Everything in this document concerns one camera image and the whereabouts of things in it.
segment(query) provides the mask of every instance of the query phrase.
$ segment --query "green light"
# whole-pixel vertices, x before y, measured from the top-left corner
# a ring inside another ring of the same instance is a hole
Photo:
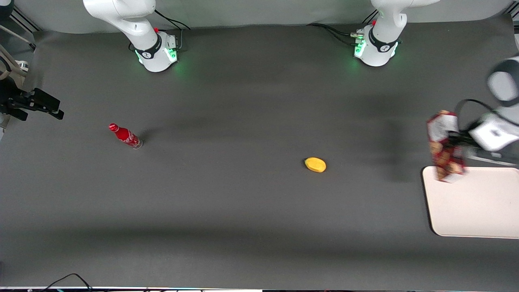
[[[141,56],[139,56],[139,53],[137,51],[135,51],[135,54],[137,55],[137,58],[139,59],[139,63],[142,64]]]
[[[392,57],[394,56],[394,52],[397,51],[397,47],[398,47],[398,42],[394,45],[393,52],[391,53],[391,56],[392,56]]]
[[[366,40],[362,40],[358,45],[357,49],[355,49],[355,57],[360,58],[362,53],[364,52],[364,48],[366,47]]]
[[[175,52],[175,49],[166,49],[166,48],[164,48],[164,51],[166,52],[166,55],[168,56],[168,59],[172,63],[176,62],[176,52]]]

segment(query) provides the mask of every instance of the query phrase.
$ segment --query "black clamp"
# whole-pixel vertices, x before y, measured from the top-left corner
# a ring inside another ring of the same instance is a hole
[[[370,29],[368,37],[370,38],[370,42],[375,47],[377,47],[377,50],[379,52],[387,52],[387,51],[389,51],[389,49],[391,49],[398,42],[398,39],[396,39],[395,41],[393,41],[391,43],[384,43],[384,42],[381,42],[381,41],[377,40],[375,38],[375,36],[373,35],[373,28]]]
[[[162,38],[157,34],[157,42],[155,45],[147,50],[139,50],[135,48],[135,51],[141,55],[144,59],[152,59],[156,52],[159,51],[162,46]]]

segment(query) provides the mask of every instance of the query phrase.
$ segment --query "table surface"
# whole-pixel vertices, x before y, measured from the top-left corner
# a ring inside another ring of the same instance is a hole
[[[420,180],[427,118],[496,105],[511,19],[401,38],[370,68],[321,28],[185,31],[179,63],[150,73],[122,34],[38,35],[25,86],[65,118],[31,112],[0,142],[0,284],[518,291],[519,241],[435,235]]]

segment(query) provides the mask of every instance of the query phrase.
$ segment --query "white wall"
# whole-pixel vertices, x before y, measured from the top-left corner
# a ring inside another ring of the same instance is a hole
[[[93,18],[82,0],[15,0],[16,5],[45,30],[68,33],[116,31]],[[442,0],[408,9],[410,22],[465,21],[500,13],[510,0]],[[360,23],[373,11],[369,0],[157,0],[157,9],[192,27],[251,24]],[[157,15],[152,25],[169,28]]]

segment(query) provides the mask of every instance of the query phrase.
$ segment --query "white tray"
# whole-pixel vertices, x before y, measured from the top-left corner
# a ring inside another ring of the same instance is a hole
[[[519,239],[519,170],[467,167],[454,183],[436,180],[423,169],[431,226],[441,236]]]

